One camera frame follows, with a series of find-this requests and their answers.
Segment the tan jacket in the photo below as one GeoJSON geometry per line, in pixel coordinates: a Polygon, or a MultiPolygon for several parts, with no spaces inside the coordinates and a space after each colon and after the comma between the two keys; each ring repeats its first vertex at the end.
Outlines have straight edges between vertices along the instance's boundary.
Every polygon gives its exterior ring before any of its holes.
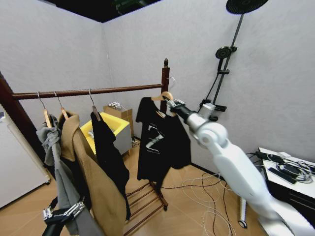
{"type": "Polygon", "coordinates": [[[122,236],[126,220],[126,202],[114,182],[97,163],[86,138],[79,128],[76,114],[68,113],[69,119],[59,119],[62,127],[62,157],[78,160],[87,182],[95,220],[107,236],[122,236]]]}

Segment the white refrigerator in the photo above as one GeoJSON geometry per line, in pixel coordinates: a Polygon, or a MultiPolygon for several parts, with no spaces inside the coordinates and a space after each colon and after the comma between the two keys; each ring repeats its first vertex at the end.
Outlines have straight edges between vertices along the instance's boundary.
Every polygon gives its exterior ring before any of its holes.
{"type": "Polygon", "coordinates": [[[30,144],[4,110],[0,110],[0,207],[49,182],[30,144]]]}

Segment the clothing rail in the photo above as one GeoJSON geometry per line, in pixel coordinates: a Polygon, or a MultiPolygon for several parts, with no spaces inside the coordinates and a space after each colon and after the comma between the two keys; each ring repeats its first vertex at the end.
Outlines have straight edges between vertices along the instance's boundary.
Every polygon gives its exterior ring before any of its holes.
{"type": "MultiPolygon", "coordinates": [[[[140,85],[140,86],[130,86],[130,87],[118,87],[118,88],[97,88],[91,89],[91,94],[101,94],[101,93],[111,93],[111,92],[125,92],[125,91],[135,91],[143,89],[156,89],[162,88],[163,84],[157,85],[140,85]]],[[[90,90],[66,90],[66,91],[50,91],[50,92],[39,92],[40,98],[47,97],[69,97],[69,96],[80,96],[80,95],[89,95],[90,90]]],[[[24,100],[24,99],[38,99],[37,92],[22,92],[14,93],[12,97],[15,100],[24,100]]]]}
{"type": "MultiPolygon", "coordinates": [[[[143,90],[143,89],[156,89],[161,88],[161,93],[164,91],[168,91],[168,83],[169,83],[169,67],[168,67],[168,60],[164,60],[164,67],[162,68],[162,79],[161,84],[156,85],[142,85],[142,86],[131,86],[131,87],[120,87],[120,88],[99,88],[99,89],[83,89],[83,90],[66,90],[66,91],[56,91],[57,97],[67,97],[67,96],[79,96],[79,95],[89,95],[91,94],[100,94],[100,93],[112,93],[112,92],[123,92],[123,91],[135,91],[135,90],[143,90]]],[[[56,97],[54,91],[49,92],[39,92],[40,98],[48,98],[48,97],[56,97]]],[[[8,82],[5,80],[4,76],[0,72],[0,104],[5,109],[6,113],[11,117],[15,125],[19,128],[25,139],[29,142],[31,147],[34,149],[38,157],[44,162],[45,159],[45,152],[44,149],[36,135],[36,128],[32,123],[31,119],[25,112],[24,108],[22,107],[19,100],[24,99],[38,99],[37,92],[28,92],[28,93],[14,93],[9,86],[8,82]]],[[[166,102],[161,102],[160,110],[166,113],[166,102]]],[[[54,168],[46,166],[46,168],[50,171],[50,173],[54,176],[54,168]]],[[[134,225],[130,230],[128,230],[124,235],[128,235],[134,229],[138,228],[143,222],[145,222],[151,215],[156,213],[159,209],[164,207],[164,210],[167,210],[168,203],[163,197],[160,190],[156,190],[154,183],[149,182],[150,187],[153,188],[158,196],[159,200],[161,201],[161,205],[154,209],[151,213],[145,216],[140,222],[134,225]]],[[[138,188],[137,190],[130,193],[128,196],[140,191],[148,184],[143,185],[142,187],[138,188]]],[[[144,198],[149,193],[146,193],[143,196],[140,196],[138,200],[144,198]]],[[[140,212],[142,209],[147,207],[150,203],[154,202],[157,198],[155,197],[153,200],[146,203],[144,206],[139,208],[135,211],[132,216],[140,212]]]]}

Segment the ceiling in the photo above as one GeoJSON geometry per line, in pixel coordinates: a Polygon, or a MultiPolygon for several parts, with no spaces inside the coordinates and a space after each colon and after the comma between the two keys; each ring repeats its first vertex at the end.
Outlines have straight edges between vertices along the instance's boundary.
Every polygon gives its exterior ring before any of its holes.
{"type": "Polygon", "coordinates": [[[160,0],[43,0],[95,21],[106,22],[160,0]]]}

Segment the dark wooden post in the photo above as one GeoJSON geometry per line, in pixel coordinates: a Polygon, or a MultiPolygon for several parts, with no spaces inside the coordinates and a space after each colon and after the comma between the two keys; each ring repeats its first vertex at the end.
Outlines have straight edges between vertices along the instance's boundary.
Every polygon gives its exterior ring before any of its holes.
{"type": "Polygon", "coordinates": [[[39,158],[44,161],[45,152],[36,135],[36,128],[21,103],[18,100],[14,100],[12,94],[12,89],[0,72],[0,103],[39,158]]]}
{"type": "MultiPolygon", "coordinates": [[[[169,82],[169,67],[168,67],[168,59],[166,58],[164,60],[164,67],[162,68],[162,81],[163,87],[161,88],[161,93],[168,91],[168,82],[169,82]]],[[[161,101],[160,106],[161,112],[166,114],[167,111],[167,105],[166,102],[161,101]]]]}

